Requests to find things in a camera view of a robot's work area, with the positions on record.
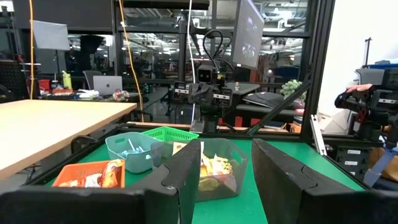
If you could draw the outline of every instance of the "laptop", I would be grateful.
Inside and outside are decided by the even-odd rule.
[[[120,76],[93,76],[94,90],[99,92],[99,95],[112,95],[117,89],[123,90],[122,77]]]

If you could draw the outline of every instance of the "metal frame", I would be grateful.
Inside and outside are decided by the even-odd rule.
[[[312,50],[309,55],[308,67],[304,68],[308,69],[308,73],[305,75],[304,79],[310,76],[311,80],[311,86],[307,92],[307,98],[305,99],[305,109],[300,134],[301,138],[305,141],[312,140],[310,120],[311,114],[316,114],[318,109],[323,68],[325,66],[335,0],[311,0],[308,2],[308,5],[310,5],[311,9],[314,9],[316,6],[317,10],[315,13],[314,10],[311,10],[309,14],[310,20],[314,21],[313,27],[310,27],[312,36],[308,40],[308,42],[312,43]],[[309,48],[308,42],[306,43],[306,50]]]

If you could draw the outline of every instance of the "food package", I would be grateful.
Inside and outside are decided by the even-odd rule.
[[[106,165],[102,176],[98,178],[101,187],[110,188],[118,186],[118,173],[123,165],[122,160],[116,159]]]

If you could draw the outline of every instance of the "wall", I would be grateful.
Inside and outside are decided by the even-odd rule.
[[[318,112],[333,116],[341,111],[334,101],[356,78],[362,66],[364,40],[372,37],[369,62],[398,58],[396,0],[336,0],[331,25]]]
[[[34,20],[68,25],[68,30],[112,31],[111,0],[34,0]],[[29,28],[29,1],[14,0],[16,27]]]

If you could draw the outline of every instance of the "screen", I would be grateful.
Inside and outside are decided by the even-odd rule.
[[[240,0],[236,19],[232,61],[237,67],[257,69],[264,19],[251,0]]]

